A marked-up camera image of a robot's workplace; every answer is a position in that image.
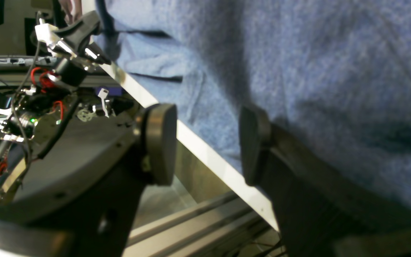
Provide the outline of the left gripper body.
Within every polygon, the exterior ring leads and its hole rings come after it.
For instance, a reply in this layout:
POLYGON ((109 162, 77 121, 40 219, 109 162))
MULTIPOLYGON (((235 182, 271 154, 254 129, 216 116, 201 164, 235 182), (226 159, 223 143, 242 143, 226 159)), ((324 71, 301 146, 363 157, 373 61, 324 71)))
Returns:
POLYGON ((88 75, 100 69, 101 65, 110 64, 111 60, 96 43, 88 43, 75 56, 64 54, 47 77, 55 86, 74 92, 88 75))

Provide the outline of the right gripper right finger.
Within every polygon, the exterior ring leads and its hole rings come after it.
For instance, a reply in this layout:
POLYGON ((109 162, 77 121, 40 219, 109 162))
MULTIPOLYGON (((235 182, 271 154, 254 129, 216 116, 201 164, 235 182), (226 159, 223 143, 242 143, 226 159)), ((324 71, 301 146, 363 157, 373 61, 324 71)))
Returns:
POLYGON ((411 210, 341 176, 263 109, 241 108, 239 142, 290 257, 411 257, 411 210))

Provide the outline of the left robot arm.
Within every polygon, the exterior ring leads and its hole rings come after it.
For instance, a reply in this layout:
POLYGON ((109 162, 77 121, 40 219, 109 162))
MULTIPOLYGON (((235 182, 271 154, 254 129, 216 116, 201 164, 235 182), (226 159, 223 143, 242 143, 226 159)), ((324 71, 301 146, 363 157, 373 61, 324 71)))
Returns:
POLYGON ((31 163, 43 159, 61 137, 80 104, 78 87, 100 65, 109 64, 91 42, 101 32, 96 11, 72 25, 58 28, 39 18, 36 40, 56 58, 50 69, 37 64, 35 55, 28 73, 11 97, 0 94, 0 206, 13 201, 31 163))

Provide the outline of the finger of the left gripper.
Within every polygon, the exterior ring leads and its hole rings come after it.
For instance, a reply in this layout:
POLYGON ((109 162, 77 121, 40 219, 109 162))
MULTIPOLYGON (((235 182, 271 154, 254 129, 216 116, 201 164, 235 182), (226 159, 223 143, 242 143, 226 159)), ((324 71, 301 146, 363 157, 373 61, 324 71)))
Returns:
POLYGON ((101 19, 93 10, 84 14, 72 25, 55 31, 54 34, 59 36, 72 50, 84 50, 91 36, 98 35, 100 32, 101 19))

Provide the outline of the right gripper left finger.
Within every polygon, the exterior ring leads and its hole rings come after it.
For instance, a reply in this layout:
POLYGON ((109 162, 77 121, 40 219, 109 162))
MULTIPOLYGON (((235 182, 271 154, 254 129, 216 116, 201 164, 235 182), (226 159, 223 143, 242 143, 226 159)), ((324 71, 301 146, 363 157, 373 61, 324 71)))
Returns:
POLYGON ((155 104, 135 121, 98 119, 63 139, 39 174, 64 177, 0 205, 0 250, 10 256, 120 257, 148 185, 172 184, 177 107, 155 104))

